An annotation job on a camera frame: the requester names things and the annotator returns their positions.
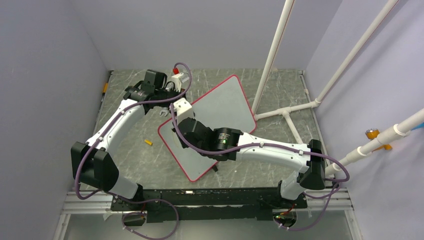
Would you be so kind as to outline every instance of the blue object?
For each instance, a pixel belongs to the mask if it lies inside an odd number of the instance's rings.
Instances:
[[[416,127],[412,128],[412,129],[411,129],[411,131],[412,131],[412,130],[415,130],[415,129],[422,128],[422,127],[424,127],[424,122],[423,122],[423,123],[421,123],[420,125],[418,125],[418,126],[416,126]]]

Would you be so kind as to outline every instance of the marble table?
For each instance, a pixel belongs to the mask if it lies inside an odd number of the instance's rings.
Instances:
[[[171,76],[171,69],[155,69]],[[143,80],[146,70],[115,70],[100,109],[96,130],[112,116],[123,99],[124,89]],[[262,69],[193,69],[193,82],[187,93],[192,102],[230,75],[237,75],[252,105]],[[277,108],[307,103],[303,83],[296,69],[275,69],[265,86],[257,113]],[[292,172],[276,164],[253,161],[225,161],[217,164],[218,171],[210,170],[196,182],[190,182],[158,135],[158,127],[168,117],[159,115],[160,107],[150,110],[138,121],[121,142],[113,160],[120,174],[135,181],[145,189],[187,188],[241,188],[275,187]],[[291,114],[294,125],[304,143],[319,139],[310,109]],[[275,141],[295,143],[295,138],[282,116],[273,116],[257,122],[255,136]],[[148,139],[153,145],[147,145]],[[83,185],[83,190],[92,188]]]

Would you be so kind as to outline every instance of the pvc pipe frame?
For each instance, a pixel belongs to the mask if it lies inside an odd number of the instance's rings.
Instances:
[[[367,144],[358,147],[357,149],[349,152],[340,163],[343,166],[347,166],[351,163],[357,162],[361,159],[368,157],[374,149],[385,145],[390,144],[391,142],[404,138],[411,133],[411,129],[415,126],[418,126],[420,123],[424,122],[424,108],[415,113],[414,115],[408,117],[399,124],[395,124],[392,127],[384,130],[376,138],[368,142]],[[325,175],[329,176],[340,171],[339,167],[331,164],[325,168]]]
[[[266,59],[265,67],[263,69],[262,76],[259,81],[259,86],[257,87],[256,95],[253,100],[253,105],[251,110],[252,110],[252,113],[254,114],[255,120],[259,120],[259,119],[263,119],[263,118],[267,118],[267,117],[271,117],[275,115],[283,115],[297,143],[299,144],[302,143],[302,139],[295,125],[293,124],[292,119],[290,118],[290,113],[294,111],[298,111],[298,110],[303,110],[303,109],[316,108],[321,104],[322,100],[324,99],[326,94],[330,91],[330,89],[333,87],[333,85],[336,83],[336,81],[339,79],[340,75],[345,71],[348,65],[352,62],[352,60],[355,58],[355,56],[358,54],[361,48],[365,45],[367,40],[375,32],[377,27],[383,22],[383,20],[386,18],[389,12],[393,9],[393,7],[398,3],[398,1],[399,0],[387,1],[386,5],[380,11],[377,17],[375,17],[374,21],[372,21],[371,25],[364,32],[364,34],[355,44],[353,49],[350,51],[350,53],[347,55],[347,57],[344,59],[344,61],[341,63],[341,65],[338,67],[334,75],[331,77],[331,79],[325,85],[324,89],[321,91],[321,93],[318,95],[318,97],[314,101],[297,105],[297,106],[287,106],[287,107],[279,108],[274,111],[256,114],[259,102],[261,100],[262,93],[264,91],[265,84],[267,83],[268,77],[270,75],[270,70],[272,68],[273,62],[277,55],[278,47],[283,38],[283,34],[285,31],[287,22],[289,20],[290,12],[294,5],[294,0],[286,0],[284,3],[284,7],[282,9],[282,13],[278,22],[277,29],[275,31],[274,39],[271,44],[271,49],[269,50],[268,58]]]

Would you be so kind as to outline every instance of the small yellow block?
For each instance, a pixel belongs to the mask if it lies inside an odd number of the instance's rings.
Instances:
[[[149,140],[147,140],[147,139],[145,139],[145,140],[144,140],[144,142],[145,142],[146,144],[150,145],[150,146],[152,146],[152,145],[153,145],[153,142],[151,142],[151,141],[149,141]]]

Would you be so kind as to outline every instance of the white wall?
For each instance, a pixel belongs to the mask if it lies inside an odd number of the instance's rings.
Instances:
[[[305,69],[342,0],[297,0],[276,68]],[[72,0],[109,69],[263,68],[284,0]]]
[[[0,239],[48,240],[107,70],[68,0],[0,6]]]
[[[317,97],[385,0],[344,0],[306,72]],[[315,112],[329,153],[341,159],[424,107],[424,1],[401,0]],[[365,240],[423,239],[423,129],[347,169]]]

